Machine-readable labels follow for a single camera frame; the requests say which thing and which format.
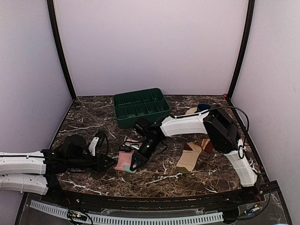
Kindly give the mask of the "green compartment tray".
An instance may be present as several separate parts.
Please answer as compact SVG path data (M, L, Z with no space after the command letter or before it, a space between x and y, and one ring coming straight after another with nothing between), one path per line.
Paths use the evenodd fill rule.
M171 107L159 88L125 92L113 96L115 118L121 129L132 128L143 117L155 122L170 114Z

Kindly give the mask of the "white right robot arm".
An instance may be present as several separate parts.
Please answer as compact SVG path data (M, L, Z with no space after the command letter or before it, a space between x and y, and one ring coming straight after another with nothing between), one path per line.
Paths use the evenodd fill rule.
M225 111L225 107L212 105L210 109L182 116L168 116L156 122L139 118L134 130L145 137L139 149L135 150L130 163L130 170L144 166L158 144L166 137L182 134L206 134L214 149L225 155L235 169L240 183L245 189L240 191L239 199L250 203L257 196L254 185L258 173L251 160L244 153L244 143L239 134L238 125Z

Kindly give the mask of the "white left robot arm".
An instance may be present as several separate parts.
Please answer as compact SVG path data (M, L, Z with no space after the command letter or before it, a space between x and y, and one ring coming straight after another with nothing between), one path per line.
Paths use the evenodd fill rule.
M84 154L82 150L41 150L0 154L0 189L48 195L55 204L66 201L56 174L70 169L105 172L116 161L105 154Z

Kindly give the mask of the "pink patterned sock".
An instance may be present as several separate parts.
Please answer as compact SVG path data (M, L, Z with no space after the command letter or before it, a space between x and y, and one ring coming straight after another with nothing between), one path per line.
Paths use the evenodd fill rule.
M141 142L127 138L119 147L119 157L114 170L135 173L135 171L130 170L132 155L135 150L140 148L141 144Z

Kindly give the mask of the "beige sock with olive toe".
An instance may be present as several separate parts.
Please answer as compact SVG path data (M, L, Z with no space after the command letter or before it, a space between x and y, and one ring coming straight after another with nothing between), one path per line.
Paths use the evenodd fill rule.
M201 142L194 141L184 144L183 152L176 164L176 172L191 173L196 166L199 155L202 151L211 153L214 150L210 139L203 139Z

